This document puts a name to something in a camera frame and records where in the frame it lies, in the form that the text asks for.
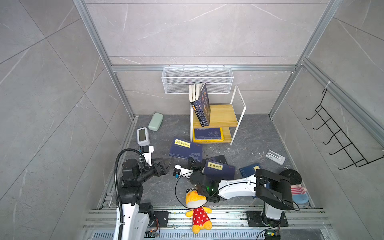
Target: black hook rack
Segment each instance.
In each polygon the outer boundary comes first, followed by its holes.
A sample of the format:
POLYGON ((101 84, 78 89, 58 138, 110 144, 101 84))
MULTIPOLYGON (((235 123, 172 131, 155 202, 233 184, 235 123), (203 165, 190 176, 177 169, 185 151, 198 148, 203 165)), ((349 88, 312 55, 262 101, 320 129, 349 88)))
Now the black hook rack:
POLYGON ((329 139, 329 141, 328 141, 327 143, 324 143, 324 142, 323 142, 324 145, 329 144, 329 143, 331 142, 332 138, 335 137, 336 140, 339 142, 339 144, 340 144, 341 147, 342 147, 340 150, 337 150, 337 151, 334 152, 334 153, 330 153, 330 152, 329 152, 328 154, 329 154, 329 155, 334 155, 334 154, 340 152, 341 150, 344 150, 345 153, 348 155, 348 157, 349 157, 349 158, 351 159, 351 161, 353 162, 352 164, 350 164, 350 165, 348 165, 348 166, 346 166, 346 167, 344 167, 344 168, 339 168, 339 167, 338 167, 338 169, 339 169, 339 170, 346 169, 346 168, 348 168, 348 167, 350 167, 350 166, 352 166, 352 165, 355 165, 356 167, 362 167, 362 166, 364 166, 364 165, 370 164, 370 163, 372 163, 372 162, 374 162, 374 161, 377 161, 377 160, 379 160, 379 159, 384 158, 384 155, 383 155, 382 157, 379 157, 378 159, 375 159, 375 160, 369 162, 369 161, 362 155, 362 153, 359 151, 359 149, 357 149, 357 147, 355 146, 355 144, 353 144, 353 142, 352 142, 352 141, 349 139, 349 137, 344 133, 344 131, 339 127, 339 125, 338 125, 338 124, 336 123, 336 121, 331 117, 331 115, 327 112, 327 110, 325 110, 325 108, 321 105, 321 104, 323 103, 323 99, 324 99, 326 93, 327 93, 327 89, 324 89, 323 92, 322 92, 322 94, 323 94, 323 98, 321 99, 321 102, 320 102, 319 106, 317 106, 317 108, 315 109, 316 113, 315 113, 310 119, 308 119, 308 118, 306 118, 306 119, 307 119, 307 120, 311 120, 313 117, 315 117, 316 115, 318 115, 324 123, 323 123, 320 127, 318 127, 317 129, 314 128, 313 130, 319 130, 322 126, 326 125, 326 126, 328 127, 328 129, 329 129, 329 130, 331 131, 331 133, 332 133, 332 136, 331 136, 331 138, 329 139), (325 121, 325 120, 322 118, 322 116, 319 114, 319 111, 322 110, 322 109, 323 109, 323 110, 325 111, 325 113, 327 113, 327 115, 329 116, 328 120, 326 120, 326 121, 325 121), (339 130, 338 130, 337 132, 334 133, 334 132, 331 130, 331 128, 328 126, 327 122, 328 122, 329 120, 332 120, 332 121, 336 124, 336 126, 339 128, 339 130), (349 144, 347 144, 346 146, 343 146, 343 145, 341 144, 340 140, 339 140, 339 139, 337 138, 337 136, 336 136, 336 134, 337 134, 338 132, 342 132, 342 134, 344 134, 344 136, 348 139, 349 144), (361 160, 355 162, 355 161, 351 158, 351 156, 349 155, 348 151, 345 149, 346 147, 348 147, 348 146, 350 146, 350 145, 352 145, 352 146, 358 151, 358 153, 361 155, 361 157, 362 157, 361 160), (359 163, 359 162, 361 162, 361 161, 365 161, 365 163, 364 163, 364 164, 361 164, 361 165, 358 166, 357 163, 359 163))

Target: wooden shelf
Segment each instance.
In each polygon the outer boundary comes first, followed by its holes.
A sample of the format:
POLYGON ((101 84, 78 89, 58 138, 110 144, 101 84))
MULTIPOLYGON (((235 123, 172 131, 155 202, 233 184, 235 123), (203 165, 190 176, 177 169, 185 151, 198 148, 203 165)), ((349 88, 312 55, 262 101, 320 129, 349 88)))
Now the wooden shelf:
POLYGON ((237 118, 232 105, 210 104, 210 108, 211 108, 211 117, 210 117, 209 126, 202 127, 196 114, 193 113, 193 128, 222 127, 223 131, 224 131, 224 128, 227 128, 229 133, 229 127, 237 127, 237 118))
POLYGON ((231 132, 229 131, 229 127, 223 127, 223 135, 224 135, 224 141, 222 141, 222 142, 197 142, 197 144, 230 143, 232 141, 231 132))

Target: yellow label on book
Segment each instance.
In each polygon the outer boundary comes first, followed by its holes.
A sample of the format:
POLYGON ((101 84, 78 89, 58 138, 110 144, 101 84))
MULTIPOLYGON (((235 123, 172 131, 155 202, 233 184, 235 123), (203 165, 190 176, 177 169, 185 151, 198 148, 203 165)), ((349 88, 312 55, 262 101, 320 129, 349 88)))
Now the yellow label on book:
POLYGON ((179 139, 175 140, 175 144, 183 146, 183 147, 190 147, 191 146, 191 144, 189 142, 184 142, 184 141, 181 141, 179 139))
POLYGON ((208 167, 216 168, 218 170, 223 170, 223 165, 220 165, 220 164, 217 164, 217 163, 208 162, 208 167))

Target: yellow duck plush toy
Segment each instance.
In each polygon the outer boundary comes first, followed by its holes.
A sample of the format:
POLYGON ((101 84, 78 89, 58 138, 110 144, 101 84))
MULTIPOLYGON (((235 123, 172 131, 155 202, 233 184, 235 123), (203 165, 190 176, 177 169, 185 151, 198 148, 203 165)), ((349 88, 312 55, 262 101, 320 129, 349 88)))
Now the yellow duck plush toy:
POLYGON ((200 229, 211 230, 212 222, 207 213, 212 213, 212 210, 207 207, 199 207, 207 202, 207 198, 198 195, 195 189, 187 189, 185 193, 187 195, 185 198, 187 207, 194 209, 185 214, 187 217, 193 217, 193 233, 198 234, 200 229))

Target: light green case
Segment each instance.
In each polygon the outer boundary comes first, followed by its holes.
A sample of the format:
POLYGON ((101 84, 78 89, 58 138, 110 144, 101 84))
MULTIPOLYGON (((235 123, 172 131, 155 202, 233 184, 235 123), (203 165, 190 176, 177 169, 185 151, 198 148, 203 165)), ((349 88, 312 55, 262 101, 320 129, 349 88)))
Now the light green case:
POLYGON ((152 116, 151 122, 148 125, 148 129, 152 131, 159 130, 162 121, 163 121, 163 115, 161 113, 155 113, 152 116))

